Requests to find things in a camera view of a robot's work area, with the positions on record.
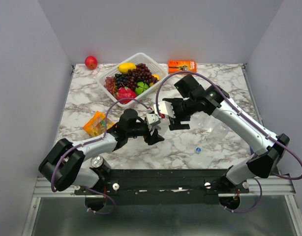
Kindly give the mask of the clear plastic bottle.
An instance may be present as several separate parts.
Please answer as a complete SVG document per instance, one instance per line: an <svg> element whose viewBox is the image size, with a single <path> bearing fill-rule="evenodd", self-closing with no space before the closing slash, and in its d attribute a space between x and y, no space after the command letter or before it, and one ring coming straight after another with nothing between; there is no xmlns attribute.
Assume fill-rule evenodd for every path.
<svg viewBox="0 0 302 236"><path fill-rule="evenodd" d="M229 133L229 126L224 123L217 124L211 133L207 136L207 141L211 143L218 143L222 141L226 135Z"/></svg>
<svg viewBox="0 0 302 236"><path fill-rule="evenodd" d="M202 129L206 129L210 119L211 119L210 116L198 116L197 118L198 127Z"/></svg>

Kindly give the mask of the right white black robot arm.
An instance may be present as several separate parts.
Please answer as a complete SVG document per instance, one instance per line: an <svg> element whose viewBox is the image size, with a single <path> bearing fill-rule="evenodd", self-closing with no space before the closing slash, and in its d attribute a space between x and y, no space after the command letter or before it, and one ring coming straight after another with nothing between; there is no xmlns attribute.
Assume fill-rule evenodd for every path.
<svg viewBox="0 0 302 236"><path fill-rule="evenodd" d="M220 188L224 192L232 192L248 178L268 178L281 160L290 138L284 133L277 135L259 124L216 84L211 83L204 89L195 75L191 72L174 84L181 98L164 99L172 107L170 129L189 129L188 124L182 125L181 122L189 121L195 113L204 112L223 122L247 142L254 154L227 170L220 180Z"/></svg>

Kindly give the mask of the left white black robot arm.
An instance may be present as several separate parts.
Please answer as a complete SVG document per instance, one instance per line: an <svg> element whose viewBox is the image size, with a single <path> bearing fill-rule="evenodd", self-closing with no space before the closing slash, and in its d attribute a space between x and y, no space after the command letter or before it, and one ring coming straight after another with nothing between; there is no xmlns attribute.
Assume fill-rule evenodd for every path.
<svg viewBox="0 0 302 236"><path fill-rule="evenodd" d="M105 134L78 142L70 142L66 138L57 141L38 170L57 191L75 185L85 186L90 193L98 194L103 187L100 176L109 173L110 168L105 167L105 161L89 169L82 168L82 164L100 154L120 149L130 138L141 136L148 145L162 142L164 138L156 128L161 123L160 119L155 113L141 118L134 109L126 109Z"/></svg>

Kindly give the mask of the green toy fruit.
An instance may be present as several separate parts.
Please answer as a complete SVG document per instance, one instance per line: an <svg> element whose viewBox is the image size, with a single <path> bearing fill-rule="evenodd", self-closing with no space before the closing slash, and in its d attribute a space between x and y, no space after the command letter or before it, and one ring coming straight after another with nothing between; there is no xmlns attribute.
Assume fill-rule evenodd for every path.
<svg viewBox="0 0 302 236"><path fill-rule="evenodd" d="M149 85L147 83L138 82L135 88L135 93L136 95L140 95L148 89L149 89Z"/></svg>

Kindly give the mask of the small yellow lemon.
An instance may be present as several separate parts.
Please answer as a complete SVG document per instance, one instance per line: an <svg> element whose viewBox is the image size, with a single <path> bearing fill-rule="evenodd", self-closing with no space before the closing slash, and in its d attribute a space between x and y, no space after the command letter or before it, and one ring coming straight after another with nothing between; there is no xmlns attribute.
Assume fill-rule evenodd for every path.
<svg viewBox="0 0 302 236"><path fill-rule="evenodd" d="M152 75L151 82L149 83L149 87L152 87L160 80L160 77L156 74Z"/></svg>

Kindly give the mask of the red dragon fruit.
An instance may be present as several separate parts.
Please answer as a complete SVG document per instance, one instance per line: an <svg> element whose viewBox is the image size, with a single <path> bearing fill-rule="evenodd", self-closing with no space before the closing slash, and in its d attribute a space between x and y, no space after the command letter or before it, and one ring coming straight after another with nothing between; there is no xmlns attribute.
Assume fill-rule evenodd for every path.
<svg viewBox="0 0 302 236"><path fill-rule="evenodd" d="M136 98L136 96L136 93L128 87L121 87L115 92L115 98L117 100L123 98Z"/></svg>

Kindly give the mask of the orange razor box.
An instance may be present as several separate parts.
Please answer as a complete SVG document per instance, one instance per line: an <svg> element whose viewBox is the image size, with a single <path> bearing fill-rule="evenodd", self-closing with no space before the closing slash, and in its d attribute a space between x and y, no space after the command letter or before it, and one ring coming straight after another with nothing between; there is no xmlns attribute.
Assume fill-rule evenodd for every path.
<svg viewBox="0 0 302 236"><path fill-rule="evenodd" d="M197 72L197 63L193 60L169 60L168 61L168 73L173 74L176 72Z"/></svg>

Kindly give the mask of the dark purple grape bunch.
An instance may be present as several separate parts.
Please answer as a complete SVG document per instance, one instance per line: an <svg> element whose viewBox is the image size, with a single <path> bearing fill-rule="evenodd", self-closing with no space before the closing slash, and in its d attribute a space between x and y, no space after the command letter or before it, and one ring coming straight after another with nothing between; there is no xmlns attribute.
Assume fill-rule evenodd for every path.
<svg viewBox="0 0 302 236"><path fill-rule="evenodd" d="M118 73L114 75L114 77L116 78L117 88L128 87L132 90L135 90L138 82L144 82L149 85L152 75L154 74L152 74L149 68L143 63L135 65L136 69L132 71L129 70L128 74L122 74L118 71Z"/></svg>

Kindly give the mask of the orange snack bag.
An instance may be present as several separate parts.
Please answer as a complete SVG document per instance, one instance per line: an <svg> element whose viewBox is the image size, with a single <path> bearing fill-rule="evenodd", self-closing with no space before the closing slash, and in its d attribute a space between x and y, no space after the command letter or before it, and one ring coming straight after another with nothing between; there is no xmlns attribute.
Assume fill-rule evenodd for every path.
<svg viewBox="0 0 302 236"><path fill-rule="evenodd" d="M111 128L114 123L108 118L105 121L105 114L97 111L94 116L83 126L83 130L90 136L96 137L104 133L105 127Z"/></svg>

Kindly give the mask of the silver can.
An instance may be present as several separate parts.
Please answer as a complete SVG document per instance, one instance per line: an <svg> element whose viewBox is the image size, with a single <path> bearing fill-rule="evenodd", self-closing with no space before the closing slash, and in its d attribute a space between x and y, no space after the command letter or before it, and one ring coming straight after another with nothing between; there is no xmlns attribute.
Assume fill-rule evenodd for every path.
<svg viewBox="0 0 302 236"><path fill-rule="evenodd" d="M101 155L91 158L91 167L95 171L104 174L108 174L111 170L110 165Z"/></svg>

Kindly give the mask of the red grape bunch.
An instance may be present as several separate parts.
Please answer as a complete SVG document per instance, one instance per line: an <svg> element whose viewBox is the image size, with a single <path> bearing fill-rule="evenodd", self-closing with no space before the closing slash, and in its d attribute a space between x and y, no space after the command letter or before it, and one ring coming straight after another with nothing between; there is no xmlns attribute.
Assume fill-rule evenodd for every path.
<svg viewBox="0 0 302 236"><path fill-rule="evenodd" d="M105 85L104 87L107 89L107 91L114 95L114 92L116 91L116 78L115 77L106 77L105 79Z"/></svg>

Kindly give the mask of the yellow mango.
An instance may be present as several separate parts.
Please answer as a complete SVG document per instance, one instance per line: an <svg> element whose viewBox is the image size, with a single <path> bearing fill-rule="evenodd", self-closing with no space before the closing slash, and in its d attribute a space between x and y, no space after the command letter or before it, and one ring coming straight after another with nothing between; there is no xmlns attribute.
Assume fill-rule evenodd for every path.
<svg viewBox="0 0 302 236"><path fill-rule="evenodd" d="M134 69L136 69L136 65L131 62L122 63L118 66L118 70L122 74L128 74L129 70L132 71Z"/></svg>

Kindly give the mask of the red apple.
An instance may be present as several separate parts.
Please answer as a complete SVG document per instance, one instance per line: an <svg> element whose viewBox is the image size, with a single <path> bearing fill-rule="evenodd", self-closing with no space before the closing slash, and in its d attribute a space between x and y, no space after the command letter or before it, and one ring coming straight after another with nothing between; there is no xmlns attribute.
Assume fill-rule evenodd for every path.
<svg viewBox="0 0 302 236"><path fill-rule="evenodd" d="M94 70L97 68L98 62L97 59L94 56L88 56L85 59L85 66L90 69Z"/></svg>

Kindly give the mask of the black mounting rail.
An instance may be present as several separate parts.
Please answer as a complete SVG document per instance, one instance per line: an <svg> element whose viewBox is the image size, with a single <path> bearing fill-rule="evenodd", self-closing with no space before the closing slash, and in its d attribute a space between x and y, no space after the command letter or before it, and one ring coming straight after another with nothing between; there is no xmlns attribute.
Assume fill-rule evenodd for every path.
<svg viewBox="0 0 302 236"><path fill-rule="evenodd" d="M225 179L225 169L115 169L93 187L117 205L217 205L222 198L248 193L243 184Z"/></svg>

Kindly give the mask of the aluminium frame rail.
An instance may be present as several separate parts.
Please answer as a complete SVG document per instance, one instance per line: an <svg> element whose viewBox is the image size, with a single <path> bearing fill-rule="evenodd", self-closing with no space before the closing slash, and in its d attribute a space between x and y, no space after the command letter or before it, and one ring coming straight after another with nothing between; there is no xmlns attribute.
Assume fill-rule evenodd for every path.
<svg viewBox="0 0 302 236"><path fill-rule="evenodd" d="M248 192L240 192L240 196L258 196L260 193L264 196L285 196L295 195L295 188L290 180L270 176L267 179L256 178L248 179ZM50 183L44 177L36 180L33 196L35 198L66 198L66 197L84 197L84 195L75 194L75 188L69 187L62 192L52 192Z"/></svg>

